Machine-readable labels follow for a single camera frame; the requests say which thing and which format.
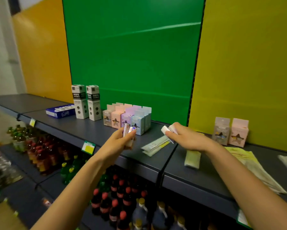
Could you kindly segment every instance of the green screen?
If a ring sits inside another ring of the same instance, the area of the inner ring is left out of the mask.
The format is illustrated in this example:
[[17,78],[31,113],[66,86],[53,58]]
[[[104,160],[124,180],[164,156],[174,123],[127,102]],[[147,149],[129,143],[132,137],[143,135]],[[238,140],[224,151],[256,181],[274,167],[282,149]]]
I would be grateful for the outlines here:
[[72,84],[187,122],[204,0],[63,0]]

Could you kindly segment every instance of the forearm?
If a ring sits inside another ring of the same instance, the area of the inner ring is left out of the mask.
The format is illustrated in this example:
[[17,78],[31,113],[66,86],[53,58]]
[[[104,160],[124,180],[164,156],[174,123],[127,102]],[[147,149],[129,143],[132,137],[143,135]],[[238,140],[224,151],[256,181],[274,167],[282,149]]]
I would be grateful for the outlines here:
[[94,155],[32,229],[76,229],[104,170],[103,160],[98,154]]
[[224,147],[206,152],[254,229],[287,229],[287,203],[265,186]]

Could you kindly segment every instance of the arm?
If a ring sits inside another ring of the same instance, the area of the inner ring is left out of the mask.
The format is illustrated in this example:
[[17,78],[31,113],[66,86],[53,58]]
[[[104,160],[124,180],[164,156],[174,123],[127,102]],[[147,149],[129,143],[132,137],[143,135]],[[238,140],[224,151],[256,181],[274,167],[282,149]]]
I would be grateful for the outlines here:
[[220,144],[179,123],[174,126],[179,135],[169,131],[166,135],[188,150],[206,153],[254,229],[287,229],[283,199]]
[[115,163],[126,142],[135,137],[136,131],[128,133],[123,138],[122,134],[123,128],[120,128],[111,135],[34,224],[32,230],[74,230],[77,228],[102,173]]

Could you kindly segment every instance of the yellow wall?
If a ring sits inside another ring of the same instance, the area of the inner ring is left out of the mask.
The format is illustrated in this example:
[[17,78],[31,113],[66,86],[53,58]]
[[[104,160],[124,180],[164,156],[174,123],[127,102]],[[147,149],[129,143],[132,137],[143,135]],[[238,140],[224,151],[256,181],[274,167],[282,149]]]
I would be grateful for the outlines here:
[[206,0],[189,126],[212,133],[216,116],[287,150],[287,0]]
[[73,102],[62,0],[44,0],[13,23],[27,92]]

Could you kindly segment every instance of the hand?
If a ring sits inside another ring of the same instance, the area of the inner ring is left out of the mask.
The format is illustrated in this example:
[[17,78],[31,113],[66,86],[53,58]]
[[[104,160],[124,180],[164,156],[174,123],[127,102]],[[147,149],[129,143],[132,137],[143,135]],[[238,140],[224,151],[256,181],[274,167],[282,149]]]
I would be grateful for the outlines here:
[[178,133],[175,134],[171,131],[166,131],[166,136],[176,141],[183,148],[191,151],[207,151],[211,145],[214,145],[214,141],[205,135],[193,131],[189,127],[185,127],[176,122],[173,124]]
[[132,149],[126,147],[125,144],[130,140],[135,140],[136,131],[131,131],[127,133],[125,137],[123,137],[123,127],[115,131],[111,137],[103,144],[103,146],[99,149],[99,151],[95,154],[95,156],[99,157],[104,166],[108,168],[113,165],[120,155],[120,153],[124,149]]

